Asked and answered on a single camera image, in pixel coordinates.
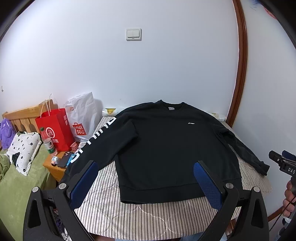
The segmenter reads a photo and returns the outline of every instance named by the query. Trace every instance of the wooden nightstand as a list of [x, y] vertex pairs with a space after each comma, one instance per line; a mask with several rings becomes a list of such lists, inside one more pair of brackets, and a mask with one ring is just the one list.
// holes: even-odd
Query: wooden nightstand
[[[59, 157], [61, 159], [63, 157], [64, 153], [65, 153], [65, 151], [59, 152], [57, 157]], [[55, 180], [60, 182], [66, 169], [60, 168], [58, 166], [55, 166], [55, 167], [52, 166], [51, 161], [52, 161], [52, 157], [50, 155], [48, 155], [43, 163], [43, 166], [45, 166], [49, 170], [49, 172], [55, 178]]]

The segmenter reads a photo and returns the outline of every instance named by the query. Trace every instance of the black cable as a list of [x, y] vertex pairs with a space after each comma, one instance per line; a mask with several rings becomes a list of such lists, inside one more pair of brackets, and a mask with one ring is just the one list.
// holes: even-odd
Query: black cable
[[294, 199], [296, 198], [296, 196], [289, 202], [289, 204], [284, 208], [284, 210], [282, 211], [282, 213], [279, 215], [279, 217], [276, 219], [276, 221], [274, 222], [274, 224], [272, 225], [272, 227], [270, 228], [269, 231], [272, 230], [272, 228], [275, 226], [276, 222], [278, 221], [278, 219], [281, 217], [281, 215], [283, 214], [283, 212], [287, 209], [287, 207], [294, 201]]

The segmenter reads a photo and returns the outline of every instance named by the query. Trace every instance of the metal screw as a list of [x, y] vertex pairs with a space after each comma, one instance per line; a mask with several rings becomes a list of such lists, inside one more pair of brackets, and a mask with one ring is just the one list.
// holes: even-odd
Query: metal screw
[[226, 183], [226, 187], [227, 187], [228, 189], [232, 189], [232, 188], [233, 188], [233, 184], [232, 184], [232, 183]]
[[38, 187], [33, 187], [32, 192], [37, 192], [38, 191]]
[[260, 192], [259, 187], [253, 187], [253, 189], [254, 189], [255, 192]]
[[59, 185], [59, 189], [64, 189], [66, 186], [67, 186], [66, 183], [61, 183], [61, 184]]

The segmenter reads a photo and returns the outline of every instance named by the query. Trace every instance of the light switch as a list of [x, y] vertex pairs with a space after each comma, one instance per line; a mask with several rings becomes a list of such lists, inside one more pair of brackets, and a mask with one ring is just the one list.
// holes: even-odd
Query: light switch
[[127, 41], [141, 41], [142, 40], [141, 28], [127, 28], [126, 29], [126, 40]]

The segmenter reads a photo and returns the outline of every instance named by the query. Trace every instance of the finger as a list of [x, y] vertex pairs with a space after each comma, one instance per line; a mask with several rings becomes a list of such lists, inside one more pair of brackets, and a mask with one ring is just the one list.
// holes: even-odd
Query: finger
[[294, 198], [295, 196], [293, 195], [293, 193], [290, 191], [290, 190], [286, 190], [285, 191], [285, 197], [288, 201], [291, 201], [293, 199], [292, 202], [295, 202], [296, 201], [296, 198]]
[[285, 199], [283, 201], [283, 205], [284, 205], [284, 208], [287, 207], [286, 210], [288, 210], [289, 212], [293, 212], [294, 211], [294, 208], [295, 208], [294, 205], [289, 204], [289, 201], [287, 199]]
[[287, 189], [288, 190], [291, 190], [292, 189], [292, 182], [291, 182], [291, 180], [288, 181], [288, 183], [287, 183]]
[[291, 213], [289, 212], [289, 211], [287, 211], [287, 210], [285, 210], [284, 212], [283, 212], [283, 216], [284, 217], [289, 217], [291, 215]]

